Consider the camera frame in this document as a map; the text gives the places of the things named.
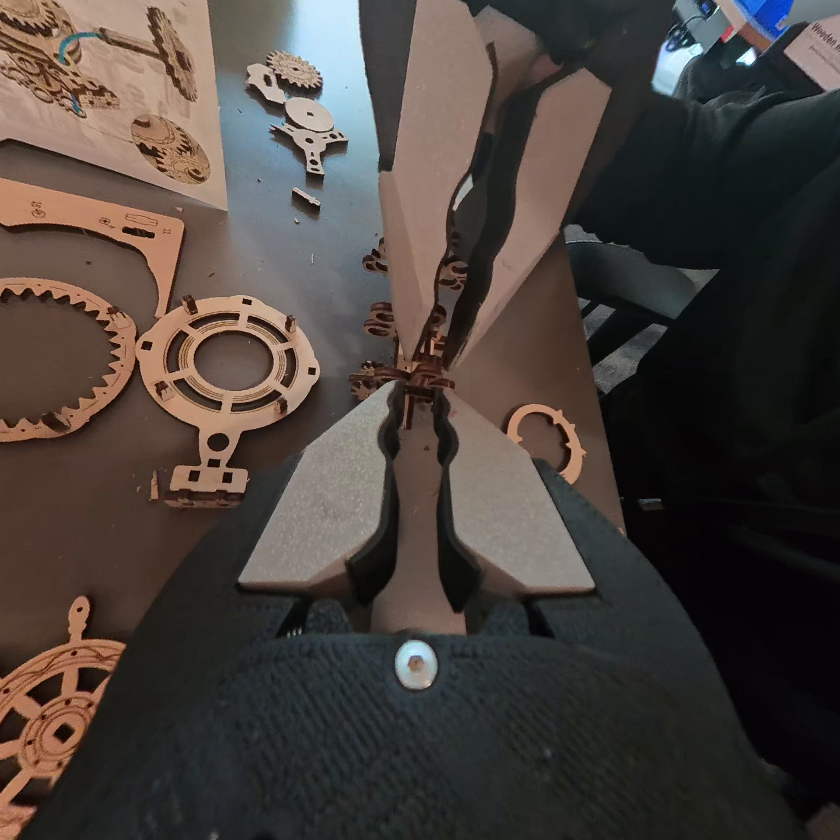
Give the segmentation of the paper instruction booklet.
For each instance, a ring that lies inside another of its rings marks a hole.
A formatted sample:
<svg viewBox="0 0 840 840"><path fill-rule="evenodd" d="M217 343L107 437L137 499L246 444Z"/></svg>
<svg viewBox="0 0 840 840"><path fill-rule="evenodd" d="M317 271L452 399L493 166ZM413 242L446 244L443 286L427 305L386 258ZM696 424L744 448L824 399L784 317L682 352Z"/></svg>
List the paper instruction booklet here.
<svg viewBox="0 0 840 840"><path fill-rule="evenodd" d="M228 210L205 1L2 1L2 140Z"/></svg>

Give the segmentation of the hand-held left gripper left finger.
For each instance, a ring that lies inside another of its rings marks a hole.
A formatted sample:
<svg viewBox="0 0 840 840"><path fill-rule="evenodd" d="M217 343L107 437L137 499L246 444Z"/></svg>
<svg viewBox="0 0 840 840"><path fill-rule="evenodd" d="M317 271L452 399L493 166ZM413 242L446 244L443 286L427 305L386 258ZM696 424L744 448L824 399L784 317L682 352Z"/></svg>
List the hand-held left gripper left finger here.
<svg viewBox="0 0 840 840"><path fill-rule="evenodd" d="M396 567L403 385L389 382L307 446L238 583L370 604Z"/></svg>

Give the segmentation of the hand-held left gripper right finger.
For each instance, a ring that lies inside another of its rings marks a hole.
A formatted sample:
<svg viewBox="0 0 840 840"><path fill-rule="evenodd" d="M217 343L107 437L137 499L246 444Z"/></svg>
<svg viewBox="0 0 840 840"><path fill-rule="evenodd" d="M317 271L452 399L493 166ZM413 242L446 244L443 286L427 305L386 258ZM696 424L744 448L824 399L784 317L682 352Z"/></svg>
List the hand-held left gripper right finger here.
<svg viewBox="0 0 840 840"><path fill-rule="evenodd" d="M438 573L454 612L477 595L521 602L593 592L527 451L456 394L436 394L434 431Z"/></svg>

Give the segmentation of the blue plastic bin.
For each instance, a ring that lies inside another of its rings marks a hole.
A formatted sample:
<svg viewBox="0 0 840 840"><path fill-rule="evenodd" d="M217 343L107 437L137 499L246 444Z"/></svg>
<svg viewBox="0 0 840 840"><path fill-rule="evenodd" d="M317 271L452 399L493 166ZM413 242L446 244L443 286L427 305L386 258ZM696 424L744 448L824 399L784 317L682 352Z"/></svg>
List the blue plastic bin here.
<svg viewBox="0 0 840 840"><path fill-rule="evenodd" d="M772 44L788 28L785 23L794 1L736 1L747 25Z"/></svg>

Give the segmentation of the grey office chair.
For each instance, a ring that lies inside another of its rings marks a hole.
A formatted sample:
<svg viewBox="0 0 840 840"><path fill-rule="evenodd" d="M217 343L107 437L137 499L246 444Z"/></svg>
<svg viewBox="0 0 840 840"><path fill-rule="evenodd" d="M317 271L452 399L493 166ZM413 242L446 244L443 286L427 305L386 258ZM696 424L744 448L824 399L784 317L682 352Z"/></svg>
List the grey office chair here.
<svg viewBox="0 0 840 840"><path fill-rule="evenodd" d="M628 247L571 230L566 245L596 390L604 396L636 372L702 283Z"/></svg>

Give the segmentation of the black framed tag placard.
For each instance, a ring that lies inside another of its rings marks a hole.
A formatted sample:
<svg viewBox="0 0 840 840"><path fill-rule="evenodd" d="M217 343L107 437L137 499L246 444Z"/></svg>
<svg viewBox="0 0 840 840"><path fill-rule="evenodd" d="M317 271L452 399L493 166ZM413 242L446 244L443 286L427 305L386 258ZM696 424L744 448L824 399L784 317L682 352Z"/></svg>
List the black framed tag placard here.
<svg viewBox="0 0 840 840"><path fill-rule="evenodd" d="M784 54L823 90L839 89L839 15L808 24Z"/></svg>

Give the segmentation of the small wooden gear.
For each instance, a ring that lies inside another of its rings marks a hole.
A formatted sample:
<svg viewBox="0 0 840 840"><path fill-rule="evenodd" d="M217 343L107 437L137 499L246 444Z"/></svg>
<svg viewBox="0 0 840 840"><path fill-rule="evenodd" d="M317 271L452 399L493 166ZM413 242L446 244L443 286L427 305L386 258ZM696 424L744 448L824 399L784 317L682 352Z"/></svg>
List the small wooden gear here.
<svg viewBox="0 0 840 840"><path fill-rule="evenodd" d="M285 50L273 50L266 55L266 66L282 83L305 91L322 88L322 74L307 60Z"/></svg>

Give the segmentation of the wooden disc with arms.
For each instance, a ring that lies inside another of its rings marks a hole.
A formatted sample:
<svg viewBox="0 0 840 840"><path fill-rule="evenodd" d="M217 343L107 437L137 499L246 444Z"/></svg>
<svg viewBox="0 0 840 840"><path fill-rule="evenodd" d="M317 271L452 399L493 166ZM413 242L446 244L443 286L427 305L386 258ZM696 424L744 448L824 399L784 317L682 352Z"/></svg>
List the wooden disc with arms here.
<svg viewBox="0 0 840 840"><path fill-rule="evenodd" d="M306 173L323 178L324 152L332 144L346 144L349 139L335 128L329 110L309 98L289 98L285 102L286 118L281 124L272 123L269 131L287 137L302 152Z"/></svg>

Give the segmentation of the person's right forearm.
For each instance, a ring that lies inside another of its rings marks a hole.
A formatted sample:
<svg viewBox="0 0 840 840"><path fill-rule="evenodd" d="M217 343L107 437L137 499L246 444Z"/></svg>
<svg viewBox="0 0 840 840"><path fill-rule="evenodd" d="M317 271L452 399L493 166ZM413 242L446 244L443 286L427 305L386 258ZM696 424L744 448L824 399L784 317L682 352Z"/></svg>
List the person's right forearm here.
<svg viewBox="0 0 840 840"><path fill-rule="evenodd" d="M742 250L838 268L838 89L652 94L570 222L650 261L721 269Z"/></svg>

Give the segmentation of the wooden offcut sheet curved cutout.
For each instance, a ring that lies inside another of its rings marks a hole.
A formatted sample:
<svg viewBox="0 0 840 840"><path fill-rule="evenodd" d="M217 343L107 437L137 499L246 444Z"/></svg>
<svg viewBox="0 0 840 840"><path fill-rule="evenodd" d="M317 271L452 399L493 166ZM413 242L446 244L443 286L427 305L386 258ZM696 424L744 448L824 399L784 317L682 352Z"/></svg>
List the wooden offcut sheet curved cutout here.
<svg viewBox="0 0 840 840"><path fill-rule="evenodd" d="M138 251L156 285L154 315L168 312L185 236L181 219L3 178L1 225L75 228Z"/></svg>

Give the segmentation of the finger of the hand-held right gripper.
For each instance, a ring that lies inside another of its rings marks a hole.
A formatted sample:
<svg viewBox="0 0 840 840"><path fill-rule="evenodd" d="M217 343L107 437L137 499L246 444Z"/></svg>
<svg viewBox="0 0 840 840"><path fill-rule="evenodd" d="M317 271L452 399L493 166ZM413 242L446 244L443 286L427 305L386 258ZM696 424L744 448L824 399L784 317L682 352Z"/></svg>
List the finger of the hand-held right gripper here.
<svg viewBox="0 0 840 840"><path fill-rule="evenodd" d="M446 366L474 349L557 238L611 94L578 69L509 100L484 168L455 211L466 279Z"/></svg>
<svg viewBox="0 0 840 840"><path fill-rule="evenodd" d="M410 360L434 312L449 211L473 162L494 76L465 3L416 3L393 165L379 179L395 329Z"/></svg>

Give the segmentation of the wooden ship wheel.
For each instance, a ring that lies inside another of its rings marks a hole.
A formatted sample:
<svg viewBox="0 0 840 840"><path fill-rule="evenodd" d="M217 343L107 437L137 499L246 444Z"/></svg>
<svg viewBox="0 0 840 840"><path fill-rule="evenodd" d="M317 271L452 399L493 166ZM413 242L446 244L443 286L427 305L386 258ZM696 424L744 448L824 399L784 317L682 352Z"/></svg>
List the wooden ship wheel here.
<svg viewBox="0 0 840 840"><path fill-rule="evenodd" d="M124 644L86 638L91 605L71 604L68 640L1 681L1 837L16 838L90 728Z"/></svg>

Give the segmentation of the round slotted wooden frame plate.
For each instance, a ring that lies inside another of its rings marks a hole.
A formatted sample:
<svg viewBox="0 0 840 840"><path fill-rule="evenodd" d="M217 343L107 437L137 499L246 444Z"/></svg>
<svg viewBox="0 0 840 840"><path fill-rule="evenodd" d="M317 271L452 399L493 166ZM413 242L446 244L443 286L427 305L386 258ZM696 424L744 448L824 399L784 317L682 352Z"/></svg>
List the round slotted wooden frame plate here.
<svg viewBox="0 0 840 840"><path fill-rule="evenodd" d="M211 383L198 369L198 351L227 333L256 340L269 355L257 384L232 390ZM172 508L237 506L249 482L246 469L229 464L242 433L295 412L319 381L320 364L295 317L250 294L182 299L135 345L142 382L156 404L198 432L199 463L173 468L163 495Z"/></svg>

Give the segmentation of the wooden ring cluster shaft assembly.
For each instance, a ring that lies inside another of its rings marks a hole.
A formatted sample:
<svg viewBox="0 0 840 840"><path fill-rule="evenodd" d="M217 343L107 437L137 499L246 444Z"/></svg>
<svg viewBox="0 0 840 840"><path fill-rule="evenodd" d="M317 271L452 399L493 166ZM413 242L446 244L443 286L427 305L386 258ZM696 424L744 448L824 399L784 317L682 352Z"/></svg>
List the wooden ring cluster shaft assembly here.
<svg viewBox="0 0 840 840"><path fill-rule="evenodd" d="M363 268L370 272L387 276L389 266L386 256L384 237L362 259ZM438 290L459 294L466 284L467 265L449 250L443 266L437 274ZM392 344L392 361L381 362L367 360L360 369L350 375L350 389L353 396L363 401L389 382L403 383L404 408L402 427L410 429L413 425L414 409L420 405L431 405L437 392L454 390L454 382L448 378L443 365L443 355L447 338L448 313L441 303L436 303L426 338L419 345L417 357L409 358L403 352L398 338L392 304L378 301L371 305L369 317L364 321L365 333L389 340Z"/></svg>

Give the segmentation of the small lobed wooden plate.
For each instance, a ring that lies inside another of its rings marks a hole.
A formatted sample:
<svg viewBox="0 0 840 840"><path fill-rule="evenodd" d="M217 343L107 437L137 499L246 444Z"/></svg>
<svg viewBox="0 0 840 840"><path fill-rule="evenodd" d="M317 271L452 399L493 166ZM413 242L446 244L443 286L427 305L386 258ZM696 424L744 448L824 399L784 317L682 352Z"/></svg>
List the small lobed wooden plate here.
<svg viewBox="0 0 840 840"><path fill-rule="evenodd" d="M274 72L265 65L251 64L246 68L246 87L256 91L264 102L284 108L287 94L279 84Z"/></svg>

